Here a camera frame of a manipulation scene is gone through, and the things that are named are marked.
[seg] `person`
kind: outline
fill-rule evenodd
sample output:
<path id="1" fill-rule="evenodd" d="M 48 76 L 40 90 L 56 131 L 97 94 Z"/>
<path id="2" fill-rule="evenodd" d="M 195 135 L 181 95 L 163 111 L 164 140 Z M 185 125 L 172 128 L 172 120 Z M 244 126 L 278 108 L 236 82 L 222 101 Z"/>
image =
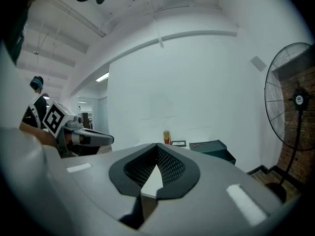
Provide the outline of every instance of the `person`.
<path id="1" fill-rule="evenodd" d="M 31 88 L 33 88 L 36 93 L 31 103 L 34 107 L 28 107 L 23 122 L 32 127 L 40 128 L 47 112 L 47 102 L 45 98 L 40 95 L 43 90 L 43 85 L 44 80 L 40 76 L 35 76 L 30 83 Z"/>
<path id="2" fill-rule="evenodd" d="M 5 45 L 12 61 L 16 64 L 19 58 L 22 44 L 24 42 L 24 26 L 28 19 L 29 8 L 36 0 L 0 0 L 3 9 L 2 19 L 5 23 L 1 24 L 0 44 Z M 34 135 L 43 145 L 57 147 L 54 136 L 44 130 L 27 125 L 21 122 L 20 130 Z"/>

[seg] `black mesh panel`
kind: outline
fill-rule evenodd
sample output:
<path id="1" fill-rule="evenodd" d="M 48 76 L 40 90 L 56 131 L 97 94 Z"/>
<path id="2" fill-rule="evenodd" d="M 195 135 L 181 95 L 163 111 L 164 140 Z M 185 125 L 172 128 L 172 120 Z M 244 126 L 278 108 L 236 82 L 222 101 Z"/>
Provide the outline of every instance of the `black mesh panel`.
<path id="1" fill-rule="evenodd" d="M 185 171 L 185 165 L 180 160 L 161 148 L 158 148 L 157 166 L 162 175 L 163 186 L 180 178 Z"/>
<path id="2" fill-rule="evenodd" d="M 142 187 L 149 179 L 156 164 L 157 152 L 156 148 L 154 147 L 143 155 L 126 164 L 124 171 L 130 179 L 132 179 Z"/>

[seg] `picture frame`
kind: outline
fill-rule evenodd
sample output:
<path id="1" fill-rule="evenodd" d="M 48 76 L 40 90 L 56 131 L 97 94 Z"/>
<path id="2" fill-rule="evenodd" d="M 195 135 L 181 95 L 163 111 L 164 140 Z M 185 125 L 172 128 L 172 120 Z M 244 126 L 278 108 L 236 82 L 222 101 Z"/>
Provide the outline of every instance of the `picture frame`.
<path id="1" fill-rule="evenodd" d="M 186 147 L 186 141 L 172 141 L 171 145 L 177 147 Z"/>

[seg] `white label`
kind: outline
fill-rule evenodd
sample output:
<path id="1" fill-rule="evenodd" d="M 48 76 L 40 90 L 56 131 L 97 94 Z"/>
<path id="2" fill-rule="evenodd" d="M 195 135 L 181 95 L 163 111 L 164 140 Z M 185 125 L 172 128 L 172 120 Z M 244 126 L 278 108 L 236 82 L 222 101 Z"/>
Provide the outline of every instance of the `white label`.
<path id="1" fill-rule="evenodd" d="M 303 104 L 303 97 L 298 95 L 296 98 L 295 98 L 295 102 L 297 105 L 302 105 Z"/>
<path id="2" fill-rule="evenodd" d="M 91 164 L 89 163 L 84 163 L 84 164 L 81 164 L 81 165 L 77 165 L 77 166 L 73 166 L 73 167 L 68 167 L 67 168 L 67 171 L 69 173 L 72 173 L 72 172 L 76 172 L 76 171 L 81 171 L 81 170 L 85 170 L 85 169 L 88 169 L 92 167 Z"/>
<path id="3" fill-rule="evenodd" d="M 267 218 L 267 214 L 260 209 L 240 185 L 231 185 L 226 191 L 251 226 L 254 227 Z"/>

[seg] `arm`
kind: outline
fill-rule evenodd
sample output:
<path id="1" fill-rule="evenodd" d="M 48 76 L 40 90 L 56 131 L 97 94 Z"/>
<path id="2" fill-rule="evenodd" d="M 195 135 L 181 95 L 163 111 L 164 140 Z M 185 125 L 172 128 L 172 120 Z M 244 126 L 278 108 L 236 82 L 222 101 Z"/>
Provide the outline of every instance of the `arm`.
<path id="1" fill-rule="evenodd" d="M 48 133 L 39 128 L 34 128 L 32 126 L 29 126 L 25 124 L 24 122 L 21 122 L 20 130 L 35 136 L 37 139 L 39 139 L 40 143 L 43 145 L 49 145 L 49 146 L 57 148 L 56 139 L 51 133 Z"/>

